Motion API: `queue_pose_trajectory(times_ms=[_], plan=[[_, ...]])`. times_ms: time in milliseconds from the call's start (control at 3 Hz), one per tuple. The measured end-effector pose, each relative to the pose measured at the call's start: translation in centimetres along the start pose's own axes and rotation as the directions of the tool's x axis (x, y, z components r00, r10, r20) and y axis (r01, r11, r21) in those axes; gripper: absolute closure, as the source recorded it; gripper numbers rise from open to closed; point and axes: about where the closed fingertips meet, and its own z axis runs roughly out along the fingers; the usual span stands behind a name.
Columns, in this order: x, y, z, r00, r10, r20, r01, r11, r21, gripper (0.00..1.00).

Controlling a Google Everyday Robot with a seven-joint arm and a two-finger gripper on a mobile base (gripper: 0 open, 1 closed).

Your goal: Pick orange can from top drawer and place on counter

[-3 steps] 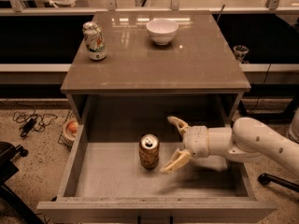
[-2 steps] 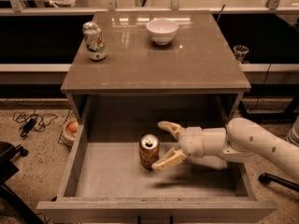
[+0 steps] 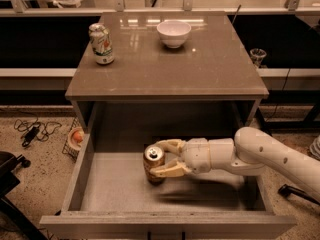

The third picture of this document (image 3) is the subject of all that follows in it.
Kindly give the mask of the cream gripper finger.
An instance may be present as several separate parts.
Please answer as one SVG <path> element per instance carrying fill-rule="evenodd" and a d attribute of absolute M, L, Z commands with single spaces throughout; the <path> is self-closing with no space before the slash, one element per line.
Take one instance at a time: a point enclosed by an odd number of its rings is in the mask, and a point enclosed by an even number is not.
<path fill-rule="evenodd" d="M 161 140 L 156 143 L 156 145 L 161 147 L 165 152 L 172 153 L 176 156 L 181 155 L 185 144 L 186 142 L 181 139 Z"/>
<path fill-rule="evenodd" d="M 191 172 L 192 170 L 188 168 L 184 162 L 179 161 L 178 159 L 173 159 L 165 165 L 155 167 L 150 170 L 150 173 L 153 176 L 159 178 L 182 177 Z"/>

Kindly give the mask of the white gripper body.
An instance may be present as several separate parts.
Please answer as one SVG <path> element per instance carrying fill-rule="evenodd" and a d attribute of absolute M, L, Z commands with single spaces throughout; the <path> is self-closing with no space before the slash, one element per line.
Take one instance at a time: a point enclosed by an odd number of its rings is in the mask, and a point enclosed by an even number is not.
<path fill-rule="evenodd" d="M 182 148 L 181 158 L 187 168 L 195 174 L 211 170 L 209 142 L 205 138 L 194 138 Z"/>

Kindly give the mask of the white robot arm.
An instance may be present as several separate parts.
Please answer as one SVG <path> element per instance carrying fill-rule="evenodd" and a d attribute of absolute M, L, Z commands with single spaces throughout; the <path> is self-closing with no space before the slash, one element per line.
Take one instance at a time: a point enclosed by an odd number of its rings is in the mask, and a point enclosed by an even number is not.
<path fill-rule="evenodd" d="M 265 132 L 243 127 L 233 138 L 162 140 L 145 149 L 144 157 L 160 164 L 149 170 L 157 178 L 225 170 L 257 176 L 270 167 L 285 176 L 308 196 L 320 201 L 320 161 L 300 153 Z"/>

